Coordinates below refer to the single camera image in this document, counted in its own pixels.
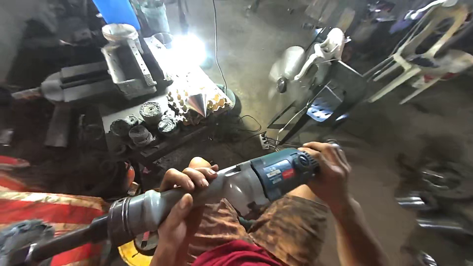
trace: red label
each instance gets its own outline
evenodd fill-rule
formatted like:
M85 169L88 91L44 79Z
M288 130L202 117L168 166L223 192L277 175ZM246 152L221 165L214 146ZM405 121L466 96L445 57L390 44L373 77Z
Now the red label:
M143 241L148 241L148 239L149 239L149 231L146 231L143 234Z
M288 178L291 178L294 176L294 169L291 168L291 169L287 169L286 171L284 171L282 173L282 178L283 179L288 179Z

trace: red shirt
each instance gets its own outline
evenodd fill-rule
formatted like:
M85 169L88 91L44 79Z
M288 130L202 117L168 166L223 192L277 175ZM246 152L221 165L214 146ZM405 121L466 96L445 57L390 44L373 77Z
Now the red shirt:
M192 266L281 266L255 244L234 240L198 256Z

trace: yellow object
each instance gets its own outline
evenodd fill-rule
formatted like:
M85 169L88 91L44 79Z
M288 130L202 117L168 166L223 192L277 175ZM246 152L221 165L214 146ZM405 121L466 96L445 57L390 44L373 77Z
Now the yellow object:
M146 256L138 252L133 241L118 247L122 260L130 266L148 266L153 256Z

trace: brown patterned shorts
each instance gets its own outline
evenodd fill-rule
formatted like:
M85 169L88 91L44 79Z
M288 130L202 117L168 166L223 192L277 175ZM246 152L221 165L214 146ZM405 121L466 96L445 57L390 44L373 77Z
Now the brown patterned shorts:
M189 263L207 250L242 239L265 248L283 265L313 265L324 242L327 207L286 195L273 202L247 232L232 205L222 199L207 204L189 245Z

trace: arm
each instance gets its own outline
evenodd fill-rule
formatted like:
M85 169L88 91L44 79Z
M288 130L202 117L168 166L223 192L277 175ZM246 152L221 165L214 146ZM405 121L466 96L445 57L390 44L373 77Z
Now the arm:
M350 198L345 207L332 209L335 217L338 258L342 266L386 266L387 255L366 224L358 202Z
M336 220L337 249L342 266L387 266L388 259L365 222L360 205L348 194L351 172L341 149L328 143L304 144L320 163L320 174L308 186L330 207Z
M218 165L210 164L202 158L192 159L189 167L179 172L169 169L164 175L161 192L180 186L186 191L195 188L206 189L217 177ZM158 228L159 242L150 266L184 266L187 261L189 242L201 223L203 207L193 208L193 199L185 194L171 209Z

